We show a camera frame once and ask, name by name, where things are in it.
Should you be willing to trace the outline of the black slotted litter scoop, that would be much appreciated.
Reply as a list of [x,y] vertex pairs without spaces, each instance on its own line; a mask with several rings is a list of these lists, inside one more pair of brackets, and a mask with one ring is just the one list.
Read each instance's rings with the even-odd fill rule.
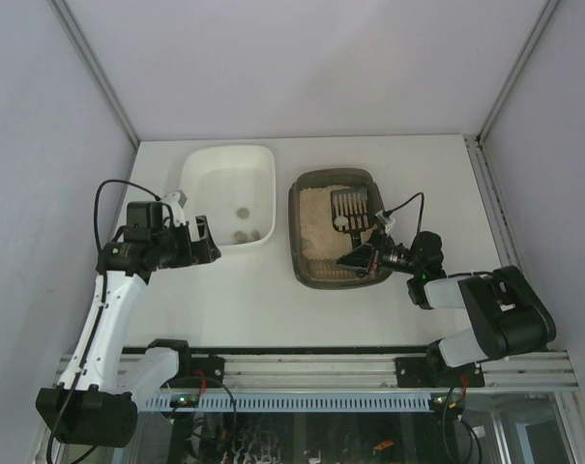
[[362,244],[362,234],[373,226],[365,187],[339,188],[330,192],[332,226],[350,238],[352,248]]

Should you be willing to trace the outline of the brown translucent litter box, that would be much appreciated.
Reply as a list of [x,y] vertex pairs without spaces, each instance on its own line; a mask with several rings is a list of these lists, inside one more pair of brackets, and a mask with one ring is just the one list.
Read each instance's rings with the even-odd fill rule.
[[[373,226],[362,234],[362,243],[375,229],[374,214],[383,208],[380,191],[372,176],[360,168],[330,168],[302,174],[288,192],[290,252],[295,276],[303,285],[319,290],[361,288],[381,283],[391,275],[382,271],[360,276],[343,269],[336,260],[352,249],[350,238],[332,226],[330,192],[365,187]],[[302,248],[301,240],[311,242]]]

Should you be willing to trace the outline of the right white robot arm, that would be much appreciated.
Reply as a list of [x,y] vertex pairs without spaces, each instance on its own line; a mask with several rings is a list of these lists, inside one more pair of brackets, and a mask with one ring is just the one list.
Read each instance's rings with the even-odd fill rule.
[[436,233],[422,231],[407,247],[374,231],[336,264],[359,276],[384,269],[408,274],[406,286],[414,305],[466,311],[468,329],[426,349],[425,364],[435,379],[469,364],[532,353],[555,340],[555,321],[519,268],[448,275],[443,261],[442,239]]

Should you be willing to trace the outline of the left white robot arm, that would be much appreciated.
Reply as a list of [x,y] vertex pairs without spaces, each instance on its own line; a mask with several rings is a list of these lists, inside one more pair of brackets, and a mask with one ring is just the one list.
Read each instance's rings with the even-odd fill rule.
[[119,371],[133,312],[157,270],[210,264],[220,258],[208,219],[187,223],[128,217],[101,249],[95,292],[79,341],[57,384],[40,389],[36,409],[51,442],[123,448],[148,400],[180,371],[189,346],[158,339],[125,373]]

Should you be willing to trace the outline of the white plastic waste tray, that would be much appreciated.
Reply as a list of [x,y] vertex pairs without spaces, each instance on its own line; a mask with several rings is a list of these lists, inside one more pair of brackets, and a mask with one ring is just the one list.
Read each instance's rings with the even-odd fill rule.
[[[205,216],[213,240],[223,255],[256,251],[271,238],[276,226],[275,158],[259,145],[223,145],[189,154],[180,172],[179,189],[187,196],[187,218]],[[247,218],[237,216],[248,208]],[[253,231],[260,240],[254,240]],[[237,231],[251,236],[237,242]]]

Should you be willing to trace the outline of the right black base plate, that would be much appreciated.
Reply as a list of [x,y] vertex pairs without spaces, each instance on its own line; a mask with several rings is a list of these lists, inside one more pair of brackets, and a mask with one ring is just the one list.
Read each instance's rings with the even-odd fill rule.
[[482,388],[483,370],[473,363],[459,367],[431,366],[425,357],[395,358],[395,374],[400,388]]

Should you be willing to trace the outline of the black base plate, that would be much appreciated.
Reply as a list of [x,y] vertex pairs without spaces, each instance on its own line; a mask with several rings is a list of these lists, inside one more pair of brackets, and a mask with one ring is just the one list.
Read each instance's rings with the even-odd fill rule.
[[181,362],[178,373],[161,384],[162,389],[199,389],[206,385],[207,389],[217,388],[223,383],[225,359],[208,355],[192,357]]
[[482,388],[483,370],[473,363],[459,367],[431,366],[425,357],[395,358],[395,374],[400,388]]

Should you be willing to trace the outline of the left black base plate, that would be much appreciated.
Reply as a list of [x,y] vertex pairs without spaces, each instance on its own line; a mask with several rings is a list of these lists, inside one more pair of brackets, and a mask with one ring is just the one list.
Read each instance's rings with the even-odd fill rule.
[[192,357],[181,362],[178,373],[161,384],[162,389],[199,389],[206,385],[207,389],[217,388],[223,383],[225,359],[208,355]]

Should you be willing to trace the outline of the aluminium mounting rail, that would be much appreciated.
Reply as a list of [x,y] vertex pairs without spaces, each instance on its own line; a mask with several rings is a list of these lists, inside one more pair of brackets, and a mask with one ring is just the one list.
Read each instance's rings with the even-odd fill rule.
[[467,386],[489,392],[575,391],[569,356],[540,352],[469,364],[433,380],[419,354],[206,354],[192,356],[235,391],[380,392]]

